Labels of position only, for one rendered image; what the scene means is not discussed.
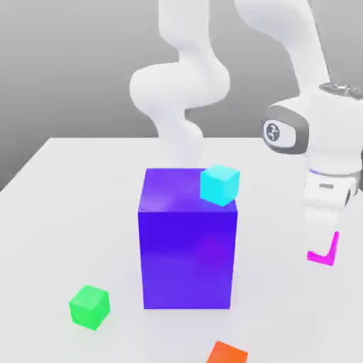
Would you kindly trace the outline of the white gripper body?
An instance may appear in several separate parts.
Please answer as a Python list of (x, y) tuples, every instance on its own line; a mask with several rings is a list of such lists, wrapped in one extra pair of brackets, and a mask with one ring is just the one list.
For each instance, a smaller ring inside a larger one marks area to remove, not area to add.
[(307, 173), (303, 190), (304, 211), (341, 211), (357, 194), (358, 189), (359, 173)]

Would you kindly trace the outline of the small magenta cube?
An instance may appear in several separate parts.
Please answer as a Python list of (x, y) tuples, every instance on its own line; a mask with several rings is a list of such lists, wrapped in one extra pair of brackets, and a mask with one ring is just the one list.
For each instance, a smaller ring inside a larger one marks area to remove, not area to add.
[(333, 240), (330, 245), (328, 253), (324, 256), (318, 255), (312, 251), (307, 252), (307, 260), (318, 264), (324, 264), (327, 266), (333, 266), (335, 262), (335, 256), (337, 252), (337, 244), (340, 238), (340, 232), (336, 231)]

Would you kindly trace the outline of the small cyan cube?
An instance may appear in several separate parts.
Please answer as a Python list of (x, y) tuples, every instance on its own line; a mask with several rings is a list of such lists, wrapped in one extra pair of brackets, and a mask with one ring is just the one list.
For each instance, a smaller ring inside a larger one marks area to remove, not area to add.
[(220, 164), (202, 171), (200, 198), (218, 206), (227, 206), (239, 191), (240, 171)]

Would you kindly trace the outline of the small orange cube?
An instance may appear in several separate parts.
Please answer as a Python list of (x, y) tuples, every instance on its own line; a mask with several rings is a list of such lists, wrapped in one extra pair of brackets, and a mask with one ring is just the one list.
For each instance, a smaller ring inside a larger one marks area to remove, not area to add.
[(244, 350), (216, 341), (206, 363), (247, 363), (248, 355)]

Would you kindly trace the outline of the small green cube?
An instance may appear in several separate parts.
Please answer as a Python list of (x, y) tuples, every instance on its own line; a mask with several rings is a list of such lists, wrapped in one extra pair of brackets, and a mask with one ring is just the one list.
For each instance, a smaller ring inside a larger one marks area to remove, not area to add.
[(84, 285), (69, 301), (72, 321), (82, 327), (97, 330), (110, 313), (107, 291), (91, 285)]

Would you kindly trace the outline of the large blue box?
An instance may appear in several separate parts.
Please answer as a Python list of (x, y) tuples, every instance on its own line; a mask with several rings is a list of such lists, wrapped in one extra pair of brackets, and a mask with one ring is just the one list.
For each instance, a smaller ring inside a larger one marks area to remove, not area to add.
[(148, 168), (138, 206), (146, 309), (229, 309), (238, 208), (200, 197), (201, 169)]

